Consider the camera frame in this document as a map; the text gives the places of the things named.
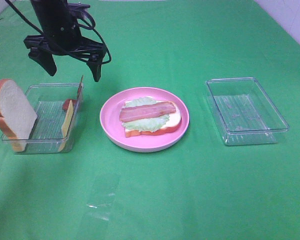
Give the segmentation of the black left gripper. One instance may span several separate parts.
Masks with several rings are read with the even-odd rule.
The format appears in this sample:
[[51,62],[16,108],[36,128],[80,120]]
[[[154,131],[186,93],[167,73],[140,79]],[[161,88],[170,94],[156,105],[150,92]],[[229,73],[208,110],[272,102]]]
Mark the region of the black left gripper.
[[50,76],[57,67],[53,56],[70,55],[85,62],[93,80],[99,82],[107,47],[104,41],[86,38],[81,28],[95,31],[96,22],[90,15],[76,18],[67,8],[66,0],[32,0],[31,5],[42,28],[39,35],[28,35],[24,44],[30,49],[28,57],[38,63]]

